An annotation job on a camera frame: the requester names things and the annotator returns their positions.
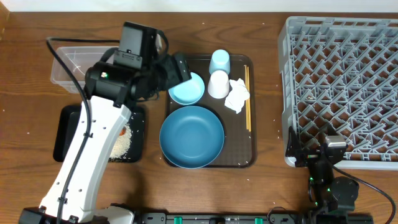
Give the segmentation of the light blue bowl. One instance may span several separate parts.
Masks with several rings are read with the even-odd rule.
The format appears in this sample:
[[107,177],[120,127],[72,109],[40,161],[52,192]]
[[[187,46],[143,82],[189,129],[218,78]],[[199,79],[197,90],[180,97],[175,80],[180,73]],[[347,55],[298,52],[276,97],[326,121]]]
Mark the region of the light blue bowl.
[[169,89],[169,96],[180,105],[187,106],[197,103],[205,92],[203,79],[191,72],[191,79]]

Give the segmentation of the white tissue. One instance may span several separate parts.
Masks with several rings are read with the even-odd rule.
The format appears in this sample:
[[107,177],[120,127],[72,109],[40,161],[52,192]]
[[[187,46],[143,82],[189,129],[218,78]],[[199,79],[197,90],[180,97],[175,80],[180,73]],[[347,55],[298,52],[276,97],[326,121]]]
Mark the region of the white tissue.
[[229,84],[232,90],[225,98],[224,105],[239,114],[245,105],[245,101],[249,99],[250,93],[246,88],[245,82],[242,79],[230,80]]

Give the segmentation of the light blue cup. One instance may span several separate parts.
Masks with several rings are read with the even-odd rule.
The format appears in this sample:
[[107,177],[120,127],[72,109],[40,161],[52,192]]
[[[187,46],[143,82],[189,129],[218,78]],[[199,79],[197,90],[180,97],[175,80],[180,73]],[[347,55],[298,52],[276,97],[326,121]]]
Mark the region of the light blue cup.
[[212,74],[217,70],[222,70],[229,75],[230,69],[231,65],[229,53],[223,49],[214,51],[210,60],[209,73]]

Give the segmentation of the orange carrot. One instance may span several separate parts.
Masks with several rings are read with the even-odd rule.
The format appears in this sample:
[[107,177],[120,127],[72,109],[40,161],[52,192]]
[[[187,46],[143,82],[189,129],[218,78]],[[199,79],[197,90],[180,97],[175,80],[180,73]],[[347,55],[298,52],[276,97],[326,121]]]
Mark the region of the orange carrot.
[[126,133],[126,127],[123,127],[119,135],[123,136],[125,133]]

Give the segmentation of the pink cup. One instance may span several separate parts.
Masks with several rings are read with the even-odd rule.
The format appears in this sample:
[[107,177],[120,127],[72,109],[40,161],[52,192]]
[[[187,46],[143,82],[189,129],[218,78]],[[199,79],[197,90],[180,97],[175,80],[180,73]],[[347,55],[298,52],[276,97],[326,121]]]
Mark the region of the pink cup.
[[208,93],[216,99],[225,98],[229,93],[229,77],[222,70],[216,70],[210,75]]

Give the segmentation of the pile of white rice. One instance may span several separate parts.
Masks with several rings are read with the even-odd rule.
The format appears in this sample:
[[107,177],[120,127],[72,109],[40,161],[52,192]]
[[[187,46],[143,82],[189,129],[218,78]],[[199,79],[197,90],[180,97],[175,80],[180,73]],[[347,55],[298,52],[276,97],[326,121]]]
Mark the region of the pile of white rice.
[[144,113],[133,112],[124,125],[126,133],[118,136],[109,157],[110,162],[137,162],[142,156],[144,145]]

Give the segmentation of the dark blue plate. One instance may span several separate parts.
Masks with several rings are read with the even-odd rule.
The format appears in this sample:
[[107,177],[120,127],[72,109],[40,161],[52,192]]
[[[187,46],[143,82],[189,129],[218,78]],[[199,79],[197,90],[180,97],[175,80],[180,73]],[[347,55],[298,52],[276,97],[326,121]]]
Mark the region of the dark blue plate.
[[224,146],[224,127],[212,111],[185,106],[170,113],[162,124],[159,143],[173,165],[198,169],[211,164]]

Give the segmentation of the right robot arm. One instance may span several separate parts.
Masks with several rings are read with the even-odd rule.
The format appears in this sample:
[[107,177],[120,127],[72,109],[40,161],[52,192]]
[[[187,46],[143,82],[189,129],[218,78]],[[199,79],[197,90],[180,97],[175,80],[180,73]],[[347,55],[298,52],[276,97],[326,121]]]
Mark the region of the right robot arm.
[[348,212],[355,208],[359,184],[349,177],[335,177],[335,164],[343,159],[348,145],[331,125],[322,143],[304,149],[293,127],[289,127],[285,155],[295,158],[295,167],[309,171],[308,197],[315,208],[298,215],[295,223],[348,223]]

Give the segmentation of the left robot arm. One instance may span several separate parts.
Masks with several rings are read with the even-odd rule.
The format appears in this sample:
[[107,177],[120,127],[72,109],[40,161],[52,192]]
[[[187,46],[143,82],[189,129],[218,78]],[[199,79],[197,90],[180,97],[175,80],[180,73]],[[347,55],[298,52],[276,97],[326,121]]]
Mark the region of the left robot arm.
[[80,118],[60,172],[38,207],[23,209],[19,222],[133,223],[125,205],[96,208],[98,190],[111,151],[132,109],[191,79],[185,57],[169,54],[163,31],[125,22],[113,41],[78,85]]

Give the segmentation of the grey dishwasher rack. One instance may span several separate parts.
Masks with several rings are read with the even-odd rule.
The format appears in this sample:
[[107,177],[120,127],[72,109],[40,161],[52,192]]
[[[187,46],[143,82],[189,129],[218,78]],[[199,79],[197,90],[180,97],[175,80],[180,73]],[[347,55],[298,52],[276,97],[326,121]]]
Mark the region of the grey dishwasher rack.
[[304,149],[327,126],[348,149],[340,169],[397,169],[397,21],[289,17],[278,38],[282,138]]

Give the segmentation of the brown serving tray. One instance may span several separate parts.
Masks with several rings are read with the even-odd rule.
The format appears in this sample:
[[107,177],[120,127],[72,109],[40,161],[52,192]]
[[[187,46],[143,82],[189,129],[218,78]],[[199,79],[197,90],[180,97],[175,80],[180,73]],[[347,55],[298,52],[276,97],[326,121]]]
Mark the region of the brown serving tray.
[[239,114],[225,107],[224,100],[212,98],[206,91],[196,103],[212,111],[220,119],[225,133],[224,146],[220,155],[208,168],[246,168],[254,164],[257,157],[256,149],[256,115],[254,101],[254,69],[252,61],[245,55],[230,55],[230,73],[232,80],[245,79],[244,65],[249,67],[251,97],[251,132],[246,129],[246,109]]

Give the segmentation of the clear plastic container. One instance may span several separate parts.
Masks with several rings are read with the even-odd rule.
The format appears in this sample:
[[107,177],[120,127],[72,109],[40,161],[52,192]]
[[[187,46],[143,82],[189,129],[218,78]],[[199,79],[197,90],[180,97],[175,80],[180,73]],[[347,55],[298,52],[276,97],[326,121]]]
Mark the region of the clear plastic container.
[[[123,74],[113,65],[113,56],[105,62],[101,62],[103,54],[116,46],[72,46],[59,47],[56,53],[71,71],[72,75],[84,89],[86,75],[90,78],[98,77],[103,73],[103,78],[111,79],[114,75]],[[72,94],[79,94],[74,82],[71,80],[65,69],[59,64],[58,60],[53,61],[50,81],[59,85]]]

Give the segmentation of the black plastic tray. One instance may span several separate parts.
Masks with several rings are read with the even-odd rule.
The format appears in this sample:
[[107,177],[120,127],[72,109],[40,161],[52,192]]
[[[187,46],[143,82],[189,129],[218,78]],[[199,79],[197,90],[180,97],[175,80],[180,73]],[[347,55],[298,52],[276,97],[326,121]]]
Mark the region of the black plastic tray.
[[[64,161],[77,128],[80,111],[80,105],[68,105],[61,110],[53,150],[53,158],[57,162]],[[143,108],[136,107],[133,109],[131,118],[119,133],[111,151],[110,162],[133,163],[141,158],[144,145],[145,118]]]

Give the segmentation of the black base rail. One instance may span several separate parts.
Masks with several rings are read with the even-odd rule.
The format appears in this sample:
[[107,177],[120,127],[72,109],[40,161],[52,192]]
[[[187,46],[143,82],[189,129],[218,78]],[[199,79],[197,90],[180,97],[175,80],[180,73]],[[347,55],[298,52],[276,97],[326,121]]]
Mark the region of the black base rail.
[[319,215],[311,219],[304,214],[273,211],[269,215],[233,214],[165,214],[142,213],[136,216],[134,224],[300,224],[300,223],[347,223],[372,224],[370,215]]

